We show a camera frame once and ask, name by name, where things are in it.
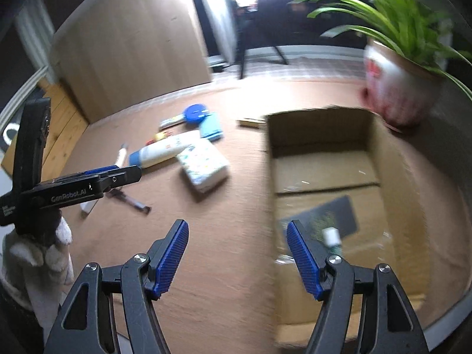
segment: metal bolt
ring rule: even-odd
[[[98,265],[95,262],[91,262],[86,264],[86,269],[87,271],[95,271],[97,269]]]
[[[338,256],[338,255],[330,255],[330,256],[328,257],[328,261],[329,261],[332,265],[337,265],[337,264],[340,264],[340,263],[343,261],[343,259],[342,259],[340,256]]]
[[[144,261],[147,260],[147,255],[144,253],[139,253],[139,254],[136,254],[133,259],[135,260],[135,262],[143,263]]]
[[[388,266],[386,263],[381,263],[381,264],[378,266],[378,269],[379,269],[382,273],[390,273],[390,271],[391,271],[390,266]]]

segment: small white box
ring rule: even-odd
[[[192,185],[200,193],[216,186],[229,174],[230,163],[206,139],[199,139],[177,155]]]

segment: gloved hand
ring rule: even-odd
[[[58,313],[63,285],[74,281],[69,245],[72,233],[59,209],[26,214],[18,221],[41,233],[18,235],[3,241],[0,282],[22,307],[33,311],[43,328],[44,344]]]

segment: flower pot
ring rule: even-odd
[[[377,41],[364,51],[365,105],[394,128],[420,123],[438,99],[444,78]]]

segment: blue ridged rubber pad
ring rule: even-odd
[[[157,298],[169,291],[187,243],[188,224],[182,222],[156,269],[156,285],[153,288],[153,293]]]
[[[306,291],[320,300],[323,288],[319,283],[319,267],[293,222],[287,226],[287,242]]]

